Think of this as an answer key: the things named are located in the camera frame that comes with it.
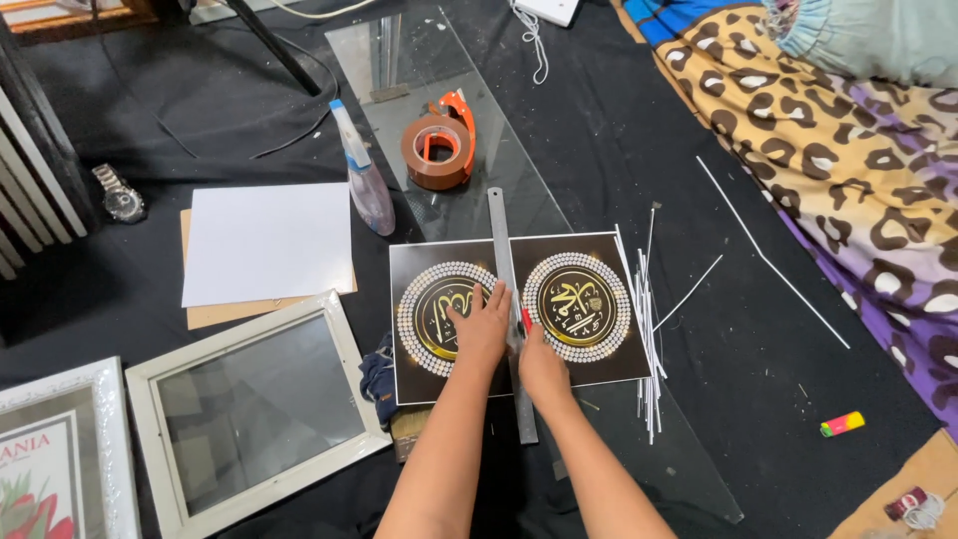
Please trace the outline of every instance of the metal stand leg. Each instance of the metal stand leg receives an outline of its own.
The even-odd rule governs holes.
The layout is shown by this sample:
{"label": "metal stand leg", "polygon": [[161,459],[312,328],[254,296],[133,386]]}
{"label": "metal stand leg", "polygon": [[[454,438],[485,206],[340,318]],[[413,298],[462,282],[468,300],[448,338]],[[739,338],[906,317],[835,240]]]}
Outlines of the metal stand leg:
{"label": "metal stand leg", "polygon": [[309,73],[303,69],[303,66],[293,58],[283,44],[280,43],[279,39],[263,25],[260,18],[256,16],[256,13],[249,9],[245,0],[225,0],[225,2],[226,5],[236,12],[239,18],[246,23],[246,26],[253,31],[253,34],[256,34],[256,37],[262,41],[262,44],[276,56],[286,70],[289,71],[290,75],[299,81],[299,84],[303,85],[306,92],[309,92],[311,96],[318,96],[320,92],[319,85],[316,84],[312,77],[309,76]]}

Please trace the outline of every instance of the rhinestone circle border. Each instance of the rhinestone circle border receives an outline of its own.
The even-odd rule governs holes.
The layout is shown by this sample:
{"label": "rhinestone circle border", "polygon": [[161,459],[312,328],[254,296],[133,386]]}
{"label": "rhinestone circle border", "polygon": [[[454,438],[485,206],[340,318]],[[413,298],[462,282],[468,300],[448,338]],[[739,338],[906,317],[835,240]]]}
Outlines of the rhinestone circle border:
{"label": "rhinestone circle border", "polygon": [[399,332],[399,340],[402,341],[406,353],[422,368],[444,378],[449,377],[455,362],[433,354],[416,337],[416,301],[430,284],[447,277],[472,279],[490,292],[495,288],[495,276],[485,268],[469,262],[442,262],[426,269],[413,279],[406,288],[406,292],[402,293],[396,312],[396,330]]}
{"label": "rhinestone circle border", "polygon": [[591,363],[603,360],[622,344],[626,339],[628,325],[632,320],[631,301],[628,299],[628,291],[622,280],[601,260],[594,256],[589,256],[580,252],[561,252],[546,258],[538,263],[529,279],[526,280],[526,287],[522,291],[522,305],[529,310],[529,318],[533,323],[542,323],[542,318],[538,312],[538,293],[545,278],[555,270],[567,267],[582,267],[598,273],[604,280],[612,296],[615,299],[616,317],[612,330],[604,340],[593,344],[592,346],[572,346],[556,339],[550,332],[545,332],[546,339],[552,344],[556,352],[566,361],[573,363]]}

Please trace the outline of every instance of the black floor covering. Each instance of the black floor covering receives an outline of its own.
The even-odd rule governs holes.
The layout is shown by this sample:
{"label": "black floor covering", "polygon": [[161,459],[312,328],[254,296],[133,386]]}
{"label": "black floor covering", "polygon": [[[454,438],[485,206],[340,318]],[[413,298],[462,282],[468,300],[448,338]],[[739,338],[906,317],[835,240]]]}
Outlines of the black floor covering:
{"label": "black floor covering", "polygon": [[[297,6],[321,11],[316,4]],[[262,18],[338,72],[325,31],[409,4],[379,0],[325,24],[278,10]],[[440,4],[575,230],[619,224],[634,262],[635,249],[645,246],[649,210],[654,201],[662,204],[651,273],[660,313],[724,254],[663,326],[668,386],[739,502],[745,525],[762,537],[828,535],[927,441],[939,427],[936,419],[752,180],[674,94],[648,45],[632,42],[609,6],[586,3],[570,29],[543,25],[550,73],[536,86],[535,53],[522,42],[525,28],[505,1]],[[142,190],[150,216],[49,248],[21,279],[2,285],[0,327],[11,347],[0,352],[0,387],[114,355],[126,365],[141,363],[230,325],[190,332],[179,307],[178,212],[189,207],[194,182],[345,177],[331,119],[317,138],[245,159],[306,129],[329,100],[331,84],[308,64],[327,90],[309,98],[237,20],[157,24],[108,35],[106,43],[142,101],[201,158],[179,150],[123,93],[95,38],[26,51],[84,164],[113,163]],[[358,110],[341,74],[340,82],[347,107]],[[755,254],[696,155],[769,259],[851,350]],[[384,161],[379,168],[390,176]],[[372,350],[389,325],[388,245],[419,238],[404,206],[397,208],[400,231],[388,241],[354,215],[360,292],[344,304],[363,351]],[[864,414],[866,427],[834,439],[818,432],[821,421],[853,410]],[[393,458],[386,452],[365,460],[272,510],[335,524],[363,522],[388,499],[399,473]],[[146,479],[139,481],[144,531],[156,537]]]}

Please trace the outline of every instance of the tape roll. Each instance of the tape roll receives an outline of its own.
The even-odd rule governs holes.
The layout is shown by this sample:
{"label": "tape roll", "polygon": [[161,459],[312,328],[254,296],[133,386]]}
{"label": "tape roll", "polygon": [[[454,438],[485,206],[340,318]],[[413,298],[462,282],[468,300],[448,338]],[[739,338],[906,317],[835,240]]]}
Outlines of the tape roll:
{"label": "tape roll", "polygon": [[[400,143],[409,177],[420,187],[443,191],[468,179],[466,166],[472,143],[462,122],[448,116],[423,116],[409,124]],[[423,159],[427,144],[451,148],[452,156],[442,162]]]}

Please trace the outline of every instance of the wristwatch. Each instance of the wristwatch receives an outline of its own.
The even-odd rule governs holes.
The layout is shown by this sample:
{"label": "wristwatch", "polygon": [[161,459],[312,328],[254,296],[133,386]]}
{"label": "wristwatch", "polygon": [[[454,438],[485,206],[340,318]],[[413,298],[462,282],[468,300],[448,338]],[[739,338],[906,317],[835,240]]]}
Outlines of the wristwatch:
{"label": "wristwatch", "polygon": [[124,224],[134,224],[147,216],[147,206],[143,197],[133,190],[113,167],[102,164],[93,169],[94,176],[100,181],[105,193],[103,207],[113,219]]}

